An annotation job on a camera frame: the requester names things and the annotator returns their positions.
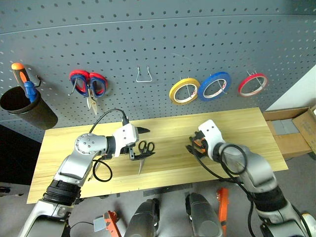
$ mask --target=red and blue scissors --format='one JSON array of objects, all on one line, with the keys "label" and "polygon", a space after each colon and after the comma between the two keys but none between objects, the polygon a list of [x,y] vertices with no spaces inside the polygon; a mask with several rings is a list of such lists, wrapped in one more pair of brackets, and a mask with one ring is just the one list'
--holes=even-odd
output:
[{"label": "red and blue scissors", "polygon": [[108,87],[106,78],[98,73],[89,73],[84,70],[73,70],[69,74],[69,79],[74,90],[87,98],[88,108],[92,107],[95,115],[97,115],[97,99],[102,97]]}]

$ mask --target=white wall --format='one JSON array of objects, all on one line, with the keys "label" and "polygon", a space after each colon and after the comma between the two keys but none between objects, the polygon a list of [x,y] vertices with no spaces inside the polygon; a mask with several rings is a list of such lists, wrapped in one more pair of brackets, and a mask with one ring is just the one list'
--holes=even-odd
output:
[{"label": "white wall", "polygon": [[316,104],[316,65],[313,66],[297,83],[285,92],[268,109],[281,110]]}]

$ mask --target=tape roll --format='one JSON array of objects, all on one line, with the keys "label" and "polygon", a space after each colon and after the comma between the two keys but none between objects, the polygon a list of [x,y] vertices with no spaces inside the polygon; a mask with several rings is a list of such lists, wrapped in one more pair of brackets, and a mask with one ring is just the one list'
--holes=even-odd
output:
[{"label": "tape roll", "polygon": [[[211,95],[205,94],[205,91],[207,90],[209,86],[211,86],[213,83],[218,83],[220,81],[223,81],[223,84],[218,85],[220,86],[220,89],[217,92]],[[202,101],[215,100],[218,97],[222,96],[224,93],[226,93],[228,88],[231,86],[231,82],[232,82],[232,79],[228,73],[225,73],[225,72],[215,73],[202,82],[200,88],[197,91],[198,97]]]},{"label": "tape roll", "polygon": [[[263,82],[261,83],[259,81],[259,78],[263,78]],[[260,86],[255,89],[254,91],[250,92],[250,93],[243,93],[242,92],[242,88],[251,80],[257,79],[258,83],[260,84]],[[264,75],[263,73],[255,73],[253,75],[248,76],[245,80],[243,80],[239,87],[238,87],[238,93],[242,96],[242,97],[249,97],[249,96],[253,96],[256,95],[258,93],[260,93],[261,91],[263,91],[263,89],[268,85],[268,78],[266,77],[266,75]]]},{"label": "tape roll", "polygon": [[[176,99],[176,93],[178,92],[178,90],[184,86],[187,86],[187,85],[194,86],[195,87],[194,92],[187,99],[184,99],[184,100]],[[172,101],[172,103],[175,105],[188,104],[197,98],[199,86],[200,86],[199,81],[194,79],[194,78],[182,79],[182,80],[178,81],[177,83],[175,83],[175,85],[170,89],[169,98]]]}]

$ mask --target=black cup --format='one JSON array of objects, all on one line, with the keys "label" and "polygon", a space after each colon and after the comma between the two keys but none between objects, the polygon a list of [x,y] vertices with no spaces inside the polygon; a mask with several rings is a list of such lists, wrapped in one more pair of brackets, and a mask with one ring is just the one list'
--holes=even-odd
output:
[{"label": "black cup", "polygon": [[41,98],[40,92],[37,92],[35,101],[31,103],[20,86],[8,90],[1,97],[0,106],[40,129],[50,129],[58,121],[56,114]]}]

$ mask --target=yellow tape roll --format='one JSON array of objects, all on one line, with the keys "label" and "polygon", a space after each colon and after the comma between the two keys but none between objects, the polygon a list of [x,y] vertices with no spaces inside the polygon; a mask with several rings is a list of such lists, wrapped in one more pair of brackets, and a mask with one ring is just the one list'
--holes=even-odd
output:
[{"label": "yellow tape roll", "polygon": [[[187,86],[187,85],[193,85],[195,87],[194,92],[192,93],[192,95],[190,97],[188,97],[187,99],[184,99],[184,100],[176,99],[175,96],[176,96],[176,93],[178,92],[178,90],[180,88],[182,88],[183,86]],[[175,105],[188,104],[188,103],[190,103],[191,101],[194,101],[197,98],[199,86],[200,86],[199,81],[194,79],[194,78],[182,79],[181,81],[178,81],[177,83],[175,83],[175,85],[170,89],[169,98],[172,101],[172,103],[175,104]]]}]

